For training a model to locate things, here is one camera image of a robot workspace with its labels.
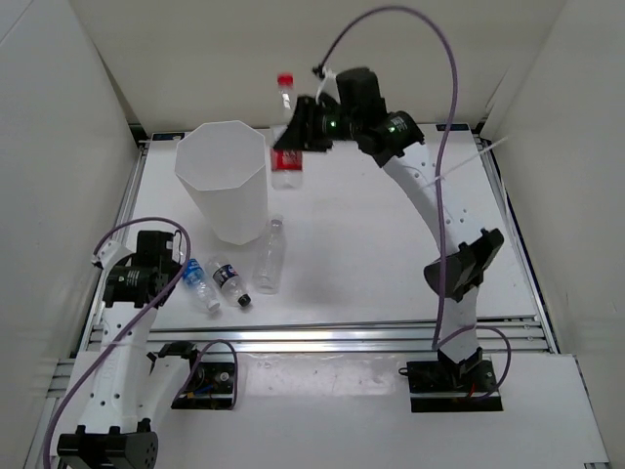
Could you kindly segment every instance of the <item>white bin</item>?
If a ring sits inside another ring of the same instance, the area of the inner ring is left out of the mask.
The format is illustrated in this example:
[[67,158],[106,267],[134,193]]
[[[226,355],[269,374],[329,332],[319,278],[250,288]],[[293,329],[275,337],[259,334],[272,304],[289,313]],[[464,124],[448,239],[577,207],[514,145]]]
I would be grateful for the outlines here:
[[245,244],[268,219],[265,137],[238,120],[202,124],[178,142],[176,176],[217,237]]

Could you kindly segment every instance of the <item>white wall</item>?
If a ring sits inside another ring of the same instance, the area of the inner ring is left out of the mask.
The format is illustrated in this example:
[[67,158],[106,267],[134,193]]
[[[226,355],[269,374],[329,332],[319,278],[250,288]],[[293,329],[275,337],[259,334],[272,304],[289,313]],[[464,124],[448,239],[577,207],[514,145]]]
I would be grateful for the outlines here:
[[496,151],[565,352],[625,467],[625,2],[570,0]]
[[[505,109],[565,0],[406,0],[439,22],[457,55],[458,120],[477,124]],[[352,18],[380,0],[71,0],[148,132],[278,118],[275,77],[295,73],[311,93],[311,68]],[[396,13],[359,25],[339,46],[337,71],[366,64],[390,108],[440,121],[449,107],[447,58],[423,24]],[[494,103],[490,101],[499,88]]]
[[3,468],[21,467],[56,359],[84,323],[90,252],[114,222],[137,154],[68,3],[35,0],[22,13],[26,3],[0,7]]

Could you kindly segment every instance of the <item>red label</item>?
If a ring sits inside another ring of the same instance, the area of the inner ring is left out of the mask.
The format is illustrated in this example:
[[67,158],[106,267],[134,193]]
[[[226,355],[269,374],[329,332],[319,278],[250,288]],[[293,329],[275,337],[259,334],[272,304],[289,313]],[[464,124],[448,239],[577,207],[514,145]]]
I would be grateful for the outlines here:
[[271,149],[271,171],[302,171],[302,152]]

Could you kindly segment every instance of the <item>bottle with red cap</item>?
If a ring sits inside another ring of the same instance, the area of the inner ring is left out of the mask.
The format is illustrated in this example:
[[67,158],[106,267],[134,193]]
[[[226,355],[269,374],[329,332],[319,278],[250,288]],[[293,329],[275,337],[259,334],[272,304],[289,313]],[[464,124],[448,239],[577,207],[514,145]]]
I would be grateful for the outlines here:
[[[288,124],[295,110],[297,96],[293,87],[293,75],[280,73],[277,75],[277,89],[284,124]],[[283,127],[273,129],[273,137],[282,133]],[[271,185],[274,189],[298,189],[304,182],[301,151],[276,151],[271,149]]]

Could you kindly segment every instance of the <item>plastic bottle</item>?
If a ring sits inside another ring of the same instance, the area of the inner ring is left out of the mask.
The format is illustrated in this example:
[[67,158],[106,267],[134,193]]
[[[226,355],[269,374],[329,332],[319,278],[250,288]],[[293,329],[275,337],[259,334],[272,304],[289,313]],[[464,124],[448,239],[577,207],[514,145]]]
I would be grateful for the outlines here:
[[189,259],[188,266],[183,273],[183,282],[187,288],[195,293],[209,313],[215,313],[220,308],[215,289],[206,282],[206,275],[195,259]]
[[223,295],[231,304],[245,308],[252,303],[252,299],[245,289],[243,279],[236,272],[226,256],[218,254],[209,259],[206,263],[206,272],[212,276]]
[[282,276],[286,238],[282,228],[282,217],[275,215],[268,222],[267,229],[258,244],[258,257],[254,266],[252,283],[266,295],[277,293]]
[[[277,75],[277,89],[284,124],[287,124],[295,110],[297,96],[293,88],[293,75]],[[301,151],[276,151],[271,149],[271,185],[276,190],[298,189],[304,182]]]

